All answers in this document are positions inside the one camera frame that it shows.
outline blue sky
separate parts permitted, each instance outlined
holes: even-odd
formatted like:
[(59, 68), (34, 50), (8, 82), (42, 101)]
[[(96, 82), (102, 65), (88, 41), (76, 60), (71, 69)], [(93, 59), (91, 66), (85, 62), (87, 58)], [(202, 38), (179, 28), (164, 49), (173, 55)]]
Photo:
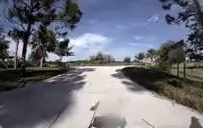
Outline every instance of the blue sky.
[[(187, 37), (183, 26), (166, 23), (167, 12), (158, 0), (78, 0), (78, 4), (83, 17), (69, 34), (75, 56), (68, 60), (87, 59), (98, 51), (122, 60), (168, 40)], [(57, 56), (49, 54), (48, 59), (56, 60)]]

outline white cloud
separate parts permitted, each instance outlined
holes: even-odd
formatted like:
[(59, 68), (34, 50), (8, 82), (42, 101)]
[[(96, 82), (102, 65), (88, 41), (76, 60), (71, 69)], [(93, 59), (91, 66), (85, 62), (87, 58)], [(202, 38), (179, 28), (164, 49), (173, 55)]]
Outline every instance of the white cloud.
[(155, 22), (157, 22), (158, 20), (159, 20), (159, 16), (154, 14), (152, 17), (150, 17), (150, 18), (147, 20), (147, 22), (148, 22), (148, 23), (155, 23)]
[(86, 33), (77, 38), (72, 38), (70, 44), (78, 48), (91, 48), (97, 46), (104, 46), (111, 42), (112, 39), (103, 35)]
[(71, 38), (70, 44), (73, 45), (75, 56), (69, 57), (69, 59), (88, 59), (89, 56), (99, 51), (105, 52), (112, 41), (112, 38), (96, 33), (85, 33), (79, 37)]
[(141, 39), (143, 39), (143, 37), (142, 36), (134, 36), (134, 39), (135, 40), (141, 40)]

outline grassy field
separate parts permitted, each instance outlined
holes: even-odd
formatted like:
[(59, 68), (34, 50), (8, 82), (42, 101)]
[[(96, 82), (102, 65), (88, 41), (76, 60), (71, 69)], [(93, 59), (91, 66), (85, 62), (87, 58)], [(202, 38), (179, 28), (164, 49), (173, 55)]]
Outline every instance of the grassy field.
[(203, 112), (203, 83), (183, 80), (155, 69), (127, 67), (123, 74), (145, 88)]
[(21, 88), (26, 84), (38, 82), (65, 72), (67, 72), (67, 69), (27, 68), (26, 77), (23, 78), (20, 70), (3, 70), (0, 71), (0, 92)]

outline road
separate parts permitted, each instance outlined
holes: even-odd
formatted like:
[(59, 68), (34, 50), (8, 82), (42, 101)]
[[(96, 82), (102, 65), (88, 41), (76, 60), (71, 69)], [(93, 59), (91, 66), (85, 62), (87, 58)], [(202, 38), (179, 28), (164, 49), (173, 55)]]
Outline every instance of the road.
[(0, 127), (87, 128), (89, 109), (115, 113), (126, 128), (203, 128), (203, 115), (160, 97), (125, 78), (123, 67), (81, 67), (0, 94)]

